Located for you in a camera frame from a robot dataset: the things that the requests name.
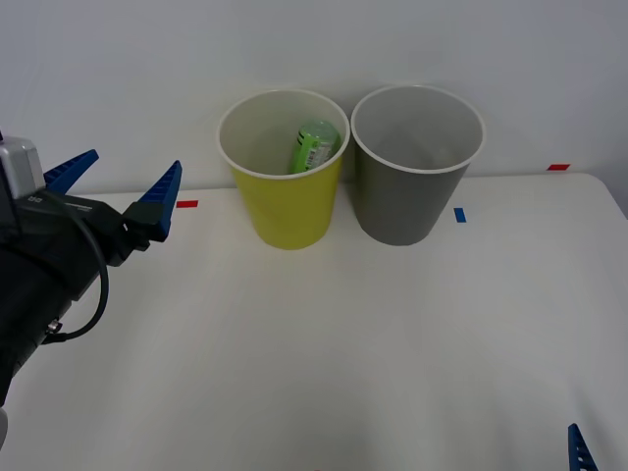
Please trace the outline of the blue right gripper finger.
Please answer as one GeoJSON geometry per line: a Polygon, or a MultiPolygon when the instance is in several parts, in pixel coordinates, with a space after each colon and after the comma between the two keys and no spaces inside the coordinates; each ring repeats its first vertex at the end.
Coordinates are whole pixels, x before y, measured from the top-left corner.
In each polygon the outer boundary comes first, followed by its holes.
{"type": "Polygon", "coordinates": [[[568,462],[570,471],[595,471],[595,460],[575,423],[568,427],[568,462]]]}

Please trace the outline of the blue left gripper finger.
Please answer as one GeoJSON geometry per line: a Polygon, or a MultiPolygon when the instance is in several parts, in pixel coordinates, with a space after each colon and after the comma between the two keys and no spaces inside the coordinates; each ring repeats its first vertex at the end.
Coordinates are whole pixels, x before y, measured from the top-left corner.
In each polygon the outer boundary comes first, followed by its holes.
{"type": "Polygon", "coordinates": [[[99,159],[95,149],[90,149],[43,174],[46,188],[66,194],[79,178],[99,159]]]}
{"type": "Polygon", "coordinates": [[[124,212],[129,232],[142,242],[164,242],[169,235],[183,166],[175,161],[166,173],[124,212]]]}

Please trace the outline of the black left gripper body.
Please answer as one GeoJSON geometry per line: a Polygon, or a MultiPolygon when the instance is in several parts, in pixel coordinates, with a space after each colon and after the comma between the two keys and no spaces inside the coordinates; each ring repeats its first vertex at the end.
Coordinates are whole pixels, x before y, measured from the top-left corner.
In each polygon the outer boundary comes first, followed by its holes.
{"type": "Polygon", "coordinates": [[[150,241],[104,202],[64,195],[59,199],[65,209],[43,191],[18,199],[21,232],[7,235],[2,230],[1,247],[35,263],[76,301],[97,278],[99,268],[94,249],[69,212],[90,230],[108,266],[122,265],[132,252],[146,250],[150,241]]]}

